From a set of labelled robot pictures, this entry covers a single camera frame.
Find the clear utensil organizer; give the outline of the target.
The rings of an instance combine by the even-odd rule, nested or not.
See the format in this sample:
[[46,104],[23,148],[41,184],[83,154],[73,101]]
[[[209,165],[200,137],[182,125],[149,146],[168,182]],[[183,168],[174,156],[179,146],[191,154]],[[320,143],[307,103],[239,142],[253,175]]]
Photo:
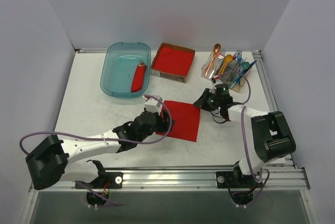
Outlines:
[[[214,61],[214,66],[213,68],[209,71],[208,76],[206,77],[206,70],[207,67],[212,59],[212,53],[209,55],[207,62],[202,66],[201,68],[201,73],[200,76],[206,80],[211,81],[213,84],[216,83],[224,83],[227,84],[229,89],[231,89],[232,91],[235,91],[237,93],[239,93],[241,91],[242,88],[244,88],[245,86],[247,86],[247,82],[245,80],[244,77],[242,77],[242,79],[240,80],[240,83],[237,83],[233,88],[230,88],[230,86],[233,84],[233,82],[238,78],[240,72],[235,71],[234,68],[236,66],[236,60],[234,58],[234,54],[233,56],[233,60],[227,65],[225,71],[223,72],[223,74],[219,75],[219,70],[222,67],[224,61],[219,62],[218,59],[216,58]],[[251,61],[248,61],[245,57],[244,57],[244,53],[242,52],[242,58],[243,58],[243,62],[249,62],[252,63]],[[251,72],[252,68],[246,73],[243,74],[246,77],[248,77],[249,73]]]

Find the cardboard napkin box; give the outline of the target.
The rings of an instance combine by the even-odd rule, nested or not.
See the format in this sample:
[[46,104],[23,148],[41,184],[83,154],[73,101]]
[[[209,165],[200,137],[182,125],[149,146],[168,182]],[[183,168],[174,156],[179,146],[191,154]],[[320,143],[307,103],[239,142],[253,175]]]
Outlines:
[[186,83],[195,50],[170,43],[161,43],[151,63],[151,74],[167,80]]

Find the red paper napkin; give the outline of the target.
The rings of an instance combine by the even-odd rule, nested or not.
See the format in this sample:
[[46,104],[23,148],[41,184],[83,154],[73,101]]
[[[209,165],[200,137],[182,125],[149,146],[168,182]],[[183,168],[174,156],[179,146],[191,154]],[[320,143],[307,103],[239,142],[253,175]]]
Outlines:
[[192,104],[172,100],[166,100],[164,103],[175,121],[168,137],[196,142],[200,123],[200,109]]

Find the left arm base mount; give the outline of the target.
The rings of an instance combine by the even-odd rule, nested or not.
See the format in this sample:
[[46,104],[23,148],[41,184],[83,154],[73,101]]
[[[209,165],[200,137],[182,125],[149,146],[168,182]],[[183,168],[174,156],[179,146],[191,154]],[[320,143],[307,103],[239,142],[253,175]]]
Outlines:
[[75,182],[75,188],[83,189],[83,185],[90,189],[120,189],[122,188],[124,174],[120,171],[107,171],[105,174],[99,175],[97,171],[90,174],[83,174],[77,177]]

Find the silver fork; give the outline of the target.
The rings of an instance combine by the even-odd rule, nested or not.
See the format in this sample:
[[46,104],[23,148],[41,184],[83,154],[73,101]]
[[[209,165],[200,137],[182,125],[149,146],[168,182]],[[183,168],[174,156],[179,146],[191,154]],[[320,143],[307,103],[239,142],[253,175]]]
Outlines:
[[225,54],[226,54],[226,50],[225,49],[221,49],[219,51],[219,53],[217,53],[217,59],[219,62],[222,62],[225,58]]

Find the aluminium frame rail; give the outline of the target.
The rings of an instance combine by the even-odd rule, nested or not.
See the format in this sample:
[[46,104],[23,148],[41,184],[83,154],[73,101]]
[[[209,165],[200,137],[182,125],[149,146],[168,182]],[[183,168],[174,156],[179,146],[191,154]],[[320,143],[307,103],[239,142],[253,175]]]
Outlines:
[[[103,93],[99,83],[105,54],[104,51],[75,54],[55,131],[92,136],[133,120],[143,111],[142,98],[116,99]],[[247,105],[259,110],[277,110],[261,57],[251,52],[243,55],[248,61],[257,60],[248,77],[251,98]],[[195,54],[187,83],[151,76],[146,92],[166,100],[193,103],[211,84],[200,77],[201,66],[208,56],[208,52]],[[195,143],[165,138],[156,144],[140,144],[120,154],[93,157],[112,172],[124,173],[124,191],[214,189],[217,185],[215,173],[231,170],[231,165],[243,158],[240,124],[216,124],[211,114],[203,111]],[[305,171],[296,168],[290,155],[267,168],[270,179],[264,190],[300,191],[308,188]]]

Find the teal plastic basin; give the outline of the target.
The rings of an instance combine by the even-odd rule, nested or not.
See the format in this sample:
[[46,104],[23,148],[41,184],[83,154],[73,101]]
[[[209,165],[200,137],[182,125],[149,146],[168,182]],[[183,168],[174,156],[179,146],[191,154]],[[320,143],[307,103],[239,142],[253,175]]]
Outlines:
[[[142,88],[131,89],[135,72],[144,65]],[[102,91],[115,98],[141,97],[150,80],[151,49],[142,42],[118,42],[111,45],[106,53],[100,78]]]

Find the yellow plastic spoon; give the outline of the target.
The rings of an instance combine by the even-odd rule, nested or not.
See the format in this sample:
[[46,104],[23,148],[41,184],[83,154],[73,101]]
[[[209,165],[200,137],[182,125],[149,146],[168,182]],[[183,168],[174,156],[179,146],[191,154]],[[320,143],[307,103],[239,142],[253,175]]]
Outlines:
[[225,56],[224,58],[224,63],[222,65],[222,67],[219,70],[219,75],[223,74],[223,72],[225,71],[227,65],[233,60],[233,56],[231,54],[228,54]]

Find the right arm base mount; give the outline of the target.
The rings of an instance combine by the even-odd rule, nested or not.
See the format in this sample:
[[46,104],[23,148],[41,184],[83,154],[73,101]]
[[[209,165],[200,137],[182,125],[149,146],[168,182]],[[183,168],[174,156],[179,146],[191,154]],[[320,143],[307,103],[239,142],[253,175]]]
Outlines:
[[243,175],[236,167],[229,171],[217,171],[215,175],[218,188],[253,189],[261,188],[263,185],[262,182],[257,182],[252,175]]

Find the blue plastic knife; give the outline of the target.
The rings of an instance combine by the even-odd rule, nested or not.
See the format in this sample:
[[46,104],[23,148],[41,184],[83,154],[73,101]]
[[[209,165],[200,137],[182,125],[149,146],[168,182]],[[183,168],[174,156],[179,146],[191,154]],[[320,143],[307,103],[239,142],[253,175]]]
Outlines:
[[[253,61],[252,63],[249,64],[249,66],[242,71],[242,74],[246,74],[254,65],[256,64],[256,61]],[[237,83],[240,83],[240,80],[242,79],[242,75],[240,75],[230,86],[230,88],[233,88]]]

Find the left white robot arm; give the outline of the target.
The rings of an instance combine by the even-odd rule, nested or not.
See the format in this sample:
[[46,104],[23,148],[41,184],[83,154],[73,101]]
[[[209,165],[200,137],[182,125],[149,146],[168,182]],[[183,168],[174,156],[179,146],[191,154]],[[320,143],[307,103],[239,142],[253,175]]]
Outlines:
[[94,156],[129,151],[144,144],[154,133],[169,133],[174,123],[167,110],[161,113],[145,110],[133,121],[101,135],[84,139],[74,136],[60,139],[57,133],[49,135],[26,156],[33,187],[43,190],[59,181],[73,181],[76,188],[85,185],[102,188],[113,180]]

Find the red napkin stack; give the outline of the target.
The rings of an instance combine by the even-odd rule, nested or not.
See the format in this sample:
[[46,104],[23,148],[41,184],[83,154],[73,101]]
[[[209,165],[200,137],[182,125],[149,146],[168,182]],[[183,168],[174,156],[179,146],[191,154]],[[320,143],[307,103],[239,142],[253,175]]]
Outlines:
[[194,56],[194,50],[163,45],[153,61],[152,68],[166,74],[186,77]]

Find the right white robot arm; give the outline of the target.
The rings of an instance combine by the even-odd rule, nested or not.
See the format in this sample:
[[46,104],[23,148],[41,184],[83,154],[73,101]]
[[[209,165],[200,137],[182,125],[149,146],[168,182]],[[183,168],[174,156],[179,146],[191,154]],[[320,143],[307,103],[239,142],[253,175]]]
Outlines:
[[209,112],[217,112],[224,122],[241,123],[245,158],[233,167],[232,180],[244,187],[251,179],[260,182],[257,174],[270,162],[296,151],[296,143],[284,114],[247,108],[235,102],[227,84],[205,89],[193,105]]

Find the rolled red napkin bundle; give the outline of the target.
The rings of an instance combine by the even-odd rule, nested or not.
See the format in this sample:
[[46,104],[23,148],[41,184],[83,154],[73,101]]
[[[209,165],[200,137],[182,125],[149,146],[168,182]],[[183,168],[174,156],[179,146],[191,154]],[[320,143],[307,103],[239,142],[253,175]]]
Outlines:
[[144,83],[144,76],[146,73],[147,65],[144,61],[140,61],[137,65],[135,73],[133,75],[132,85],[131,85],[131,92],[138,92],[142,89]]

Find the copper metallic spoon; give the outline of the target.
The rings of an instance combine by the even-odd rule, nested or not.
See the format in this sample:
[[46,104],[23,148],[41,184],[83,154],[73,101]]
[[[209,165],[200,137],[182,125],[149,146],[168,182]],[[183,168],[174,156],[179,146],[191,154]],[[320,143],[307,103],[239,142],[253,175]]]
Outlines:
[[213,68],[214,66],[214,61],[216,59],[216,57],[220,54],[221,52],[221,44],[219,43],[216,43],[213,47],[213,50],[212,50],[212,59],[207,67],[207,70],[206,70],[206,77],[208,76],[208,73],[209,71]]

